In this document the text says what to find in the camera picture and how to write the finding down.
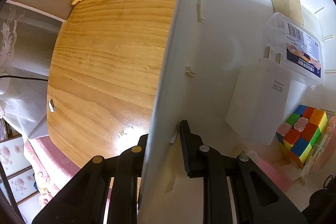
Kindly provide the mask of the white lace curtain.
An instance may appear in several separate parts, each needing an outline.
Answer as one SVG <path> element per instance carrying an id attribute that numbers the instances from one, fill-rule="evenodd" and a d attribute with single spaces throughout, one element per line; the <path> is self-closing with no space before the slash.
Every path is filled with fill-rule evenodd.
<path id="1" fill-rule="evenodd" d="M 1 118 L 27 139 L 48 135 L 47 85 L 61 25 L 24 7 L 1 8 Z"/>

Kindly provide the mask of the pink oval case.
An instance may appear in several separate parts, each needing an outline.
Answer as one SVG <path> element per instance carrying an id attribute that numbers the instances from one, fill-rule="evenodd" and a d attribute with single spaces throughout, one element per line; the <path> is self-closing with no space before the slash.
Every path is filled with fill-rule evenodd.
<path id="1" fill-rule="evenodd" d="M 335 154 L 335 115 L 332 116 L 322 139 L 316 144 L 308 162 L 307 176 L 319 173 Z"/>

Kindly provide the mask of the clear box with stickers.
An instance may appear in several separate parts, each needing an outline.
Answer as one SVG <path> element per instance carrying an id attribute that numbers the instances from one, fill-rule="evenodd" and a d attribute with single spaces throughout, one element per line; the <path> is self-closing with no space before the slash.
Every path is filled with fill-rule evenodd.
<path id="1" fill-rule="evenodd" d="M 303 27 L 312 33 L 320 42 L 323 42 L 323 34 L 319 19 L 306 7 L 301 6 Z"/>

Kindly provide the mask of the multicolour rubik's cube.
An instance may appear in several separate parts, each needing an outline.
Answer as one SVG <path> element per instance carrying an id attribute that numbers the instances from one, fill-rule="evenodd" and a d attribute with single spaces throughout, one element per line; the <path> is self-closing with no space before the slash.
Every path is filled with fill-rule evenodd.
<path id="1" fill-rule="evenodd" d="M 299 169 L 306 167 L 327 126 L 325 110 L 299 105 L 276 130 L 283 158 Z"/>

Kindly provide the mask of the translucent plastic box with barcode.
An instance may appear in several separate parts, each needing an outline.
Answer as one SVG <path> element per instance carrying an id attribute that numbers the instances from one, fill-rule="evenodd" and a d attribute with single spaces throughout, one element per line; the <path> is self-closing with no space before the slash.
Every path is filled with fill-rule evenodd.
<path id="1" fill-rule="evenodd" d="M 323 82 L 321 43 L 310 32 L 285 15 L 275 12 L 262 30 L 269 57 L 290 71 L 291 77 L 307 86 Z"/>

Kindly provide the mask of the white wall charger 80W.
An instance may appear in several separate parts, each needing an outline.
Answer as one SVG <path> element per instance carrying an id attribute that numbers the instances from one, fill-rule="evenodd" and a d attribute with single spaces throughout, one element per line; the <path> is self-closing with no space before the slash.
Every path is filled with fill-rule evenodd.
<path id="1" fill-rule="evenodd" d="M 270 145 L 281 124 L 291 73 L 280 50 L 265 47 L 267 57 L 239 69 L 225 121 L 242 139 Z"/>

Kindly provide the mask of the pink and white clip toy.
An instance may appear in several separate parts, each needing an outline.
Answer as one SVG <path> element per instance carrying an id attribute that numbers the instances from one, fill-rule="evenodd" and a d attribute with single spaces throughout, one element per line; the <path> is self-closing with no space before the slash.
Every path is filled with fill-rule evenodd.
<path id="1" fill-rule="evenodd" d="M 282 192 L 285 193 L 291 187 L 292 181 L 285 174 L 272 167 L 267 161 L 258 156 L 255 151 L 242 151 L 240 154 L 246 155 L 252 159 Z"/>

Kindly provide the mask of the white plastic storage bin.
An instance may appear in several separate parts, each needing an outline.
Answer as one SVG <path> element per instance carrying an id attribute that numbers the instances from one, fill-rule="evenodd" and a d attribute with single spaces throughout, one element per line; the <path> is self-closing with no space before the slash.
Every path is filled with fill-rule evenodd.
<path id="1" fill-rule="evenodd" d="M 327 118 L 335 114 L 335 0 L 300 4 L 321 23 L 323 82 L 307 86 L 291 78 L 281 124 L 299 105 L 325 110 Z M 182 120 L 222 155 L 255 151 L 285 174 L 292 185 L 284 194 L 301 213 L 327 175 L 335 174 L 335 154 L 307 176 L 309 160 L 303 169 L 287 162 L 276 135 L 270 145 L 255 143 L 225 121 L 240 67 L 268 56 L 263 28 L 274 13 L 271 0 L 177 0 L 147 137 L 138 223 L 203 223 L 203 180 L 187 176 Z"/>

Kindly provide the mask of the beige angular case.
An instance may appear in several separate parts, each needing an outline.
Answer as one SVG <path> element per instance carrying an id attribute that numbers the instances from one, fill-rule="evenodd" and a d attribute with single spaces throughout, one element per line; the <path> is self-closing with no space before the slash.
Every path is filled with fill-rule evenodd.
<path id="1" fill-rule="evenodd" d="M 275 12 L 290 18 L 295 23 L 303 24 L 300 0 L 271 0 Z"/>

